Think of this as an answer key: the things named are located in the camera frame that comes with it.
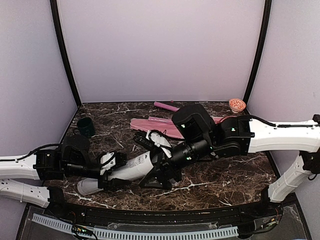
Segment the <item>white shuttlecock tube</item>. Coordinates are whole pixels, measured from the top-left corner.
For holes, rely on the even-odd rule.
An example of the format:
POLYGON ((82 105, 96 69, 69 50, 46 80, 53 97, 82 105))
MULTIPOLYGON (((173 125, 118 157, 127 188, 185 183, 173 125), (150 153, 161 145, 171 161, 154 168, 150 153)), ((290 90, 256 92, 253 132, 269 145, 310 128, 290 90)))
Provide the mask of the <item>white shuttlecock tube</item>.
MULTIPOLYGON (((154 167, 149 151, 130 159, 125 166, 108 170, 108 178, 119 178, 131 182, 144 178, 154 167)), ((93 178, 85 178, 78 182, 77 190, 82 196, 91 195, 103 190, 111 190, 117 187, 98 188, 98 181, 93 178)))

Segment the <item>pink badminton racket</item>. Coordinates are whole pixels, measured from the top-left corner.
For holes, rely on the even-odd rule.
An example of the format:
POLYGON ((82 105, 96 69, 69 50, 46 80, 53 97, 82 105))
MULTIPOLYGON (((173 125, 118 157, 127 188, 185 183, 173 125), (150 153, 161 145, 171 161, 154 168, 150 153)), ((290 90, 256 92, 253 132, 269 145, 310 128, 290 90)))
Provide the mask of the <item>pink badminton racket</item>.
POLYGON ((153 105, 155 107, 162 108, 162 109, 165 109, 165 110, 169 110, 169 111, 172 111, 172 112, 177 112, 179 110, 178 107, 171 106, 171 105, 168 105, 168 104, 165 104, 165 103, 162 103, 162 102, 158 102, 158 101, 155 101, 153 103, 153 105))
POLYGON ((168 119, 168 118, 160 118, 160 117, 149 116, 148 117, 148 121, 155 122, 155 123, 163 123, 163 124, 173 125, 172 120, 168 119))

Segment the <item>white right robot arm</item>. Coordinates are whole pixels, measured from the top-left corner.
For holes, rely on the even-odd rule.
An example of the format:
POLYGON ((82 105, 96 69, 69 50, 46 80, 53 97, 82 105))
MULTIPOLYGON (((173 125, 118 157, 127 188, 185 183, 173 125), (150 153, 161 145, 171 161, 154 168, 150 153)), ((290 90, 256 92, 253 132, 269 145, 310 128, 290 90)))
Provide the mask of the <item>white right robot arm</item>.
POLYGON ((169 190, 171 180, 182 179, 182 168, 204 157, 213 160, 264 151, 296 150, 298 156, 288 170, 261 192, 255 213, 266 217, 304 180, 320 173, 320 117, 303 122, 269 122, 254 115, 228 117, 215 123, 201 104, 176 111, 173 124, 181 134, 178 145, 165 144, 167 135, 151 130, 138 132, 135 142, 150 151, 152 169, 139 186, 169 190))

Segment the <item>left black corner post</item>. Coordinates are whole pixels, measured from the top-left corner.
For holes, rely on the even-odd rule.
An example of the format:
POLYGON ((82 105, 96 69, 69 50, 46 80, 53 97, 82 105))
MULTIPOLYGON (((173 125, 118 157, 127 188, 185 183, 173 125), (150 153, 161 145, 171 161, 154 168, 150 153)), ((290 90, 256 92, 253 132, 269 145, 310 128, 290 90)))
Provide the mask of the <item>left black corner post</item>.
POLYGON ((57 0, 50 0, 50 9, 51 9, 51 15, 56 35, 56 40, 58 43, 58 48, 60 52, 60 56, 62 59, 64 71, 67 77, 67 81, 73 96, 73 99, 75 101, 75 104, 77 108, 79 108, 82 105, 82 101, 76 86, 76 81, 72 72, 69 56, 67 53, 67 48, 64 40, 64 34, 58 9, 58 1, 57 0))

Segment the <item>pink badminton racket rear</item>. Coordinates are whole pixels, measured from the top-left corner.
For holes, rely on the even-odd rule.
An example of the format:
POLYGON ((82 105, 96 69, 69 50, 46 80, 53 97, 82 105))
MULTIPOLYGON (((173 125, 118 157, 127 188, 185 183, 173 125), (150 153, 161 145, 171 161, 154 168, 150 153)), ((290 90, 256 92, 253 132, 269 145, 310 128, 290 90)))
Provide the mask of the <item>pink badminton racket rear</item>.
POLYGON ((153 105, 155 107, 162 108, 162 109, 165 109, 165 110, 169 110, 169 111, 172 111, 172 112, 177 112, 179 110, 178 107, 171 106, 171 105, 168 105, 168 104, 165 104, 165 103, 162 103, 162 102, 158 102, 158 101, 155 101, 153 103, 153 105))

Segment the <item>black front table rail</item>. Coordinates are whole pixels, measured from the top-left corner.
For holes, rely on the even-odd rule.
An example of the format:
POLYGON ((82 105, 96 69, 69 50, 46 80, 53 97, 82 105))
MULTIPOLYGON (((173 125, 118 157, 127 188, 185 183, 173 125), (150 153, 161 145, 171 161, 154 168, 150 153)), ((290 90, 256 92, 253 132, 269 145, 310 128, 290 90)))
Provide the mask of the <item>black front table rail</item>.
POLYGON ((107 226, 115 224, 183 225, 217 222, 219 224, 247 224, 254 220, 283 213, 281 203, 269 205, 254 202, 236 206, 182 211, 138 211, 84 206, 73 203, 50 204, 45 214, 69 220, 75 224, 107 226))

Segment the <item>pink racket cover bag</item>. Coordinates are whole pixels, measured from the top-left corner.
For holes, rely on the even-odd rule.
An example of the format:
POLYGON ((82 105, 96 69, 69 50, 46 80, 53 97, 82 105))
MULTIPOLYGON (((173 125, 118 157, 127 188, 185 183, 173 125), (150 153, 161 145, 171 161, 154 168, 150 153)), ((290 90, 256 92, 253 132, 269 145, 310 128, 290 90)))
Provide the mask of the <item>pink racket cover bag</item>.
POLYGON ((190 137, 191 133, 202 133, 202 129, 197 124, 185 124, 185 128, 183 128, 182 124, 179 124, 177 127, 174 123, 165 124, 159 122, 152 122, 144 118, 132 118, 130 120, 130 128, 133 130, 141 130, 144 132, 147 132, 149 130, 158 130, 169 137, 178 139, 184 139, 185 135, 190 137))

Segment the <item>right black corner post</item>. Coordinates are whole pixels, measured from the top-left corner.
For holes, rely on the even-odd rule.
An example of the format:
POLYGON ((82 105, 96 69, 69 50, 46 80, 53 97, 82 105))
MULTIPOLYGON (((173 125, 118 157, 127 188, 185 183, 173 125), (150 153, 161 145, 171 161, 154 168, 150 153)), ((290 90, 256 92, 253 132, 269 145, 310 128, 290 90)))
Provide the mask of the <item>right black corner post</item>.
POLYGON ((250 75, 248 78, 247 86, 242 99, 247 106, 249 104, 249 100, 250 100, 250 97, 254 88, 254 84, 256 81, 256 77, 258 74, 261 58, 263 55, 263 50, 265 46, 265 41, 266 41, 268 26, 270 21, 272 2, 273 2, 272 0, 264 1, 264 8, 263 8, 263 14, 262 14, 262 20, 261 20, 261 26, 260 26, 256 51, 255 51, 250 75))

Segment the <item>black corner post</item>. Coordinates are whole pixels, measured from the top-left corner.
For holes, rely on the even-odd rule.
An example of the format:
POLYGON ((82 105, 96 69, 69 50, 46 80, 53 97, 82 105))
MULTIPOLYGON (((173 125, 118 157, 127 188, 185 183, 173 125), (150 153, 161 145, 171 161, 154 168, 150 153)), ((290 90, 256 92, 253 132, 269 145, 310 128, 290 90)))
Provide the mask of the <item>black corner post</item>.
POLYGON ((262 20, 261 20, 261 26, 260 26, 256 51, 255 51, 250 75, 248 78, 247 86, 242 99, 247 106, 249 104, 249 100, 250 100, 250 97, 254 88, 254 84, 256 81, 256 77, 258 74, 261 58, 263 55, 263 50, 265 46, 265 41, 266 41, 268 26, 270 21, 272 2, 273 2, 272 0, 264 1, 264 8, 263 8, 263 14, 262 14, 262 20))
POLYGON ((60 56, 62 59, 64 71, 67 77, 67 81, 73 96, 73 99, 75 101, 75 104, 77 108, 79 108, 82 105, 82 101, 76 86, 76 81, 72 72, 69 56, 67 53, 67 48, 64 40, 64 34, 58 9, 58 1, 57 0, 50 0, 50 9, 51 9, 51 15, 56 35, 56 40, 58 43, 58 48, 60 52, 60 56))

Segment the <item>dark green mug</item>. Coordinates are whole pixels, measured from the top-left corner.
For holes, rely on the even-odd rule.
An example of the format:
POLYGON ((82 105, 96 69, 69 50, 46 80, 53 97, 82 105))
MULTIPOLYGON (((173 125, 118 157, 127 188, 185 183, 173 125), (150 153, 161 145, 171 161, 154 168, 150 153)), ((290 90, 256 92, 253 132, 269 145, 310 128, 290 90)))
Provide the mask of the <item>dark green mug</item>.
POLYGON ((90 117, 84 117, 77 121, 75 129, 72 131, 74 135, 82 135, 91 138, 96 134, 93 120, 90 117))

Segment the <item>orange patterned small bowl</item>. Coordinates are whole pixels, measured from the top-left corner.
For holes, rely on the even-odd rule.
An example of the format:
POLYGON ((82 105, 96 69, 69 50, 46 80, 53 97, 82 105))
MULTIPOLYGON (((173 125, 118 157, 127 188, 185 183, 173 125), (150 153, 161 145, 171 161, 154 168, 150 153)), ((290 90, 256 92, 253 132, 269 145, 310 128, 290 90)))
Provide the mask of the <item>orange patterned small bowl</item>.
POLYGON ((228 103, 233 113, 240 113, 247 107, 246 103, 239 98, 232 98, 228 103))

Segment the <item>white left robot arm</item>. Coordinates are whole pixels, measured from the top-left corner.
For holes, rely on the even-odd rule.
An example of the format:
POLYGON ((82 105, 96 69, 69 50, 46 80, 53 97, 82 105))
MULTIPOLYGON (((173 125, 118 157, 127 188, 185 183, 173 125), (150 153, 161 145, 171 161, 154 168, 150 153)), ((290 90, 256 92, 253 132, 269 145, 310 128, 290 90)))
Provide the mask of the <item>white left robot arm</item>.
POLYGON ((111 174, 124 167, 125 153, 103 152, 97 158, 89 156, 90 141, 82 135, 66 137, 62 143, 40 146, 24 156, 6 156, 0 159, 0 194, 20 202, 42 208, 50 207, 60 218, 71 213, 59 187, 37 187, 20 182, 20 179, 63 180, 65 177, 85 177, 95 182, 98 190, 127 185, 129 180, 111 174))

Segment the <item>pink badminton racket front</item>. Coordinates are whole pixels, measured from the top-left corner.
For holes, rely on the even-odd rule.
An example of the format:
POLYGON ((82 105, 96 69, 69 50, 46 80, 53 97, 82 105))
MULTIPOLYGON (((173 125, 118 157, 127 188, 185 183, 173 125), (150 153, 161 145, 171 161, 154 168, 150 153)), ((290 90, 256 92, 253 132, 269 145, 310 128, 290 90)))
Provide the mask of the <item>pink badminton racket front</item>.
POLYGON ((148 121, 155 122, 155 123, 163 123, 163 124, 173 125, 172 120, 168 119, 168 118, 160 118, 160 117, 149 116, 148 117, 148 121))

